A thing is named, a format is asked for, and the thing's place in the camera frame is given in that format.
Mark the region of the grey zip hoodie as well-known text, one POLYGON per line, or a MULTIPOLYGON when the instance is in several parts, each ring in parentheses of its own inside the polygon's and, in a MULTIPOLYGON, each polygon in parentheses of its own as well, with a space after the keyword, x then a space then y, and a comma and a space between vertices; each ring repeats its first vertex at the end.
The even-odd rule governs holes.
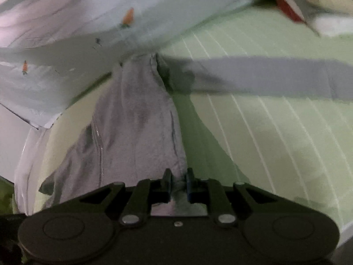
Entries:
POLYGON ((158 54, 115 65, 90 123, 39 188, 50 208, 113 182, 173 174, 157 215, 201 215, 200 179, 246 182, 334 219, 352 214, 352 66, 339 61, 158 54))

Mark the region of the green grid cutting mat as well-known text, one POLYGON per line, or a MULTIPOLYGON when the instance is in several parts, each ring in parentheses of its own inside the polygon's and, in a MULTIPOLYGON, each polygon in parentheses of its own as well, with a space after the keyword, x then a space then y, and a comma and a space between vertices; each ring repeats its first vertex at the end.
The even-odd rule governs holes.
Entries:
POLYGON ((121 181, 172 171, 158 215, 203 214, 181 191, 186 171, 244 182, 328 215, 352 236, 352 38, 323 38, 272 7, 210 20, 165 47, 131 29, 96 46, 103 84, 69 107, 50 143, 59 158, 35 210, 121 181))

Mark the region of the light blue printed bedsheet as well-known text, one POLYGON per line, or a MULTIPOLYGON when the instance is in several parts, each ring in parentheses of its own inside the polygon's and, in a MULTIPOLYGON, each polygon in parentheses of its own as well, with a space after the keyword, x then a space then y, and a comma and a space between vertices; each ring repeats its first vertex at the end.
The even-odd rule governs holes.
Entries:
POLYGON ((119 60, 259 0, 1 0, 1 104, 49 127, 119 60))

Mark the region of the red folded garment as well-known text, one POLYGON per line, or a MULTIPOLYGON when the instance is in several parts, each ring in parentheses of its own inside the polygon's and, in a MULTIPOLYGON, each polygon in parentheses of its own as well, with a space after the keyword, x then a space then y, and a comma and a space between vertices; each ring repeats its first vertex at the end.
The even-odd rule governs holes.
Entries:
POLYGON ((292 22, 295 23, 304 23, 304 20, 294 12, 294 10, 290 7, 290 5, 285 0, 276 0, 276 4, 279 10, 289 18, 292 22))

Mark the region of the white folded garment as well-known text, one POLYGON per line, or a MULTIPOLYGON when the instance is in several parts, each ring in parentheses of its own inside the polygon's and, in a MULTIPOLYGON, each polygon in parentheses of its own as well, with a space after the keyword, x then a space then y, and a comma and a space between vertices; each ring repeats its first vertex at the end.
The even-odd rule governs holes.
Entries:
POLYGON ((327 10, 308 0, 285 0, 311 30, 320 36, 352 35, 352 15, 327 10))

